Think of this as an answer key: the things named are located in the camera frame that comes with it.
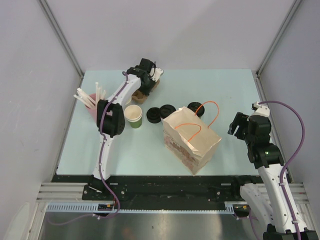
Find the black cup lid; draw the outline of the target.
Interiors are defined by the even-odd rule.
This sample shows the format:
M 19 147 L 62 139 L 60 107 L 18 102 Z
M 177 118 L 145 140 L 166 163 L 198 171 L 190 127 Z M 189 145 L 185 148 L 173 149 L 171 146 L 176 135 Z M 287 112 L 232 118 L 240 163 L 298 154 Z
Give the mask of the black cup lid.
M 204 115 L 205 113 L 205 107 L 200 102 L 191 102 L 188 104 L 187 108 L 196 113 L 196 115 Z
M 159 114 L 162 119 L 167 118 L 169 115 L 174 113 L 176 108 L 171 104 L 164 104 L 159 108 Z

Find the paper takeout bag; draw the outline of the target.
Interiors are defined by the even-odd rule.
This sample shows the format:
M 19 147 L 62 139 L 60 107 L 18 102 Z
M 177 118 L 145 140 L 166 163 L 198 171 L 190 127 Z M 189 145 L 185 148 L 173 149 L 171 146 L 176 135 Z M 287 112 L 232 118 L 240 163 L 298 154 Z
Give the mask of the paper takeout bag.
M 162 120 L 165 147 L 195 176 L 213 157 L 222 137 L 183 106 Z

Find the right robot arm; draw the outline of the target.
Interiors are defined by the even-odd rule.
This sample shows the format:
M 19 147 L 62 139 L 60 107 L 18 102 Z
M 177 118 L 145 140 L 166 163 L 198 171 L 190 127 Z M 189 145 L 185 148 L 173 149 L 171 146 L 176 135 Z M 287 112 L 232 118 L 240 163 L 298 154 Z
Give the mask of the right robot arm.
M 261 177 L 268 197 L 264 197 L 256 184 L 237 183 L 230 188 L 231 196 L 243 199 L 265 226 L 265 240 L 317 240 L 315 230 L 308 228 L 282 173 L 284 160 L 280 149 L 271 143 L 271 122 L 261 115 L 238 112 L 231 122 L 228 134 L 245 141 L 249 161 Z

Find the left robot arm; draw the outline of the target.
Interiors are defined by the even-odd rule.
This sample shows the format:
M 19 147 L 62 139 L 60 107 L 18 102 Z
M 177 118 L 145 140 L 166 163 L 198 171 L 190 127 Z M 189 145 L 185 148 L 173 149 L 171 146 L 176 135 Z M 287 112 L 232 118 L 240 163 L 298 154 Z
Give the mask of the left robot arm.
M 100 133 L 100 151 L 92 180 L 89 182 L 98 199 L 105 200 L 111 193 L 111 188 L 102 181 L 108 180 L 116 169 L 118 138 L 126 125 L 126 102 L 133 97 L 133 101 L 143 104 L 159 85 L 163 73 L 162 69 L 156 67 L 155 62 L 142 58 L 138 65 L 122 73 L 125 81 L 110 97 L 98 101 L 96 125 Z

